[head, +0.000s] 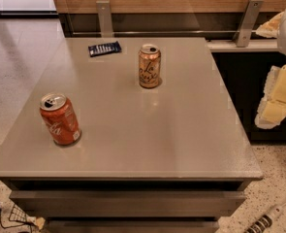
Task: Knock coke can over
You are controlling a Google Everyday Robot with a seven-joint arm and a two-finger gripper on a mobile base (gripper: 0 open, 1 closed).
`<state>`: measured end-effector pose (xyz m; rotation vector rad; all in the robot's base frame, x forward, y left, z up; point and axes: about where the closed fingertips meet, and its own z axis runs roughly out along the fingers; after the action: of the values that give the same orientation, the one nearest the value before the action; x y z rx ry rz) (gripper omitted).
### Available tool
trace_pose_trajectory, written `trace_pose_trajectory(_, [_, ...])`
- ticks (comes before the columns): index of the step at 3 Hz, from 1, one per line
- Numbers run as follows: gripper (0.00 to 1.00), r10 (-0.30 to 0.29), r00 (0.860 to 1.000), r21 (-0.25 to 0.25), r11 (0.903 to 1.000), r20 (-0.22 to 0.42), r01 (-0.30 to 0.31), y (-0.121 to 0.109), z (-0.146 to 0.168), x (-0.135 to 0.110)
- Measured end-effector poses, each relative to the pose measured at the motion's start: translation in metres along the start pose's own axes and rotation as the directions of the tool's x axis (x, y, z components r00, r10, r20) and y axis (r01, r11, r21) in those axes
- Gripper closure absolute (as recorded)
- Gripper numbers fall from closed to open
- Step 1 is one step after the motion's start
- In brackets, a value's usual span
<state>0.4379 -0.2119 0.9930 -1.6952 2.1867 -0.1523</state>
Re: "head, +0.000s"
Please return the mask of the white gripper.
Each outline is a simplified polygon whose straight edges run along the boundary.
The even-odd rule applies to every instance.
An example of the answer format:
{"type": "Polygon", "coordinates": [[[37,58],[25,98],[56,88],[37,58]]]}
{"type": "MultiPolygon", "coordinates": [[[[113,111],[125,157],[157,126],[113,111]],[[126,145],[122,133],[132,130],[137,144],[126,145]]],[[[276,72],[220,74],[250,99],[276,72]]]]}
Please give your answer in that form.
{"type": "MultiPolygon", "coordinates": [[[[256,34],[265,38],[276,38],[278,50],[286,55],[286,9],[256,29],[256,34]]],[[[272,66],[268,72],[255,125],[261,129],[272,129],[286,118],[286,64],[272,66]]]]}

